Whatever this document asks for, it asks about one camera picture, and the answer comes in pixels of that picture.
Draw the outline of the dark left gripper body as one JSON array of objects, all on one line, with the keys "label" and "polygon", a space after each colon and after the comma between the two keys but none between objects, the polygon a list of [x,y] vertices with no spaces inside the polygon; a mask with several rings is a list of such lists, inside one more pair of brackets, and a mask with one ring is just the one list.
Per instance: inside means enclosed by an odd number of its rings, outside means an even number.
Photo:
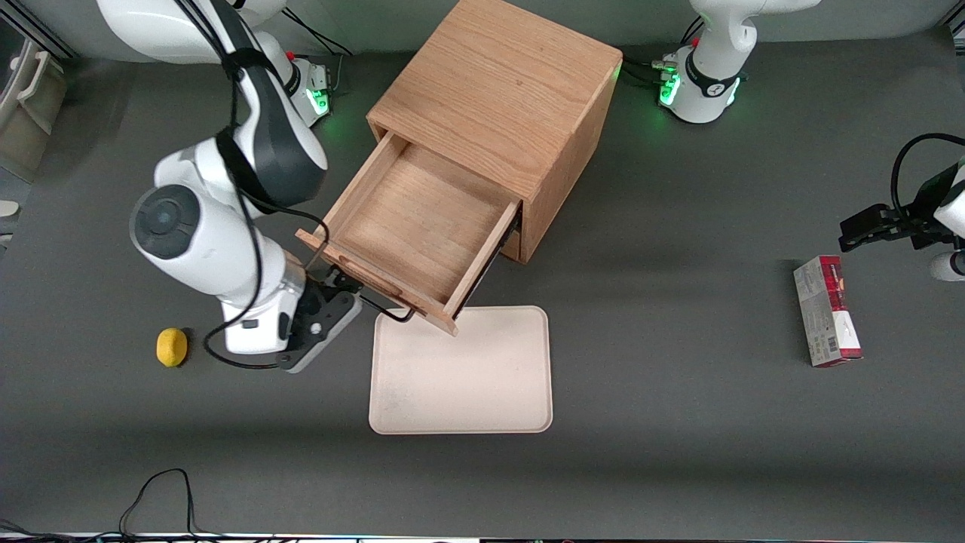
[{"label": "dark left gripper body", "polygon": [[943,244],[943,226],[934,217],[936,207],[897,207],[891,213],[890,240],[909,238],[913,250]]}]

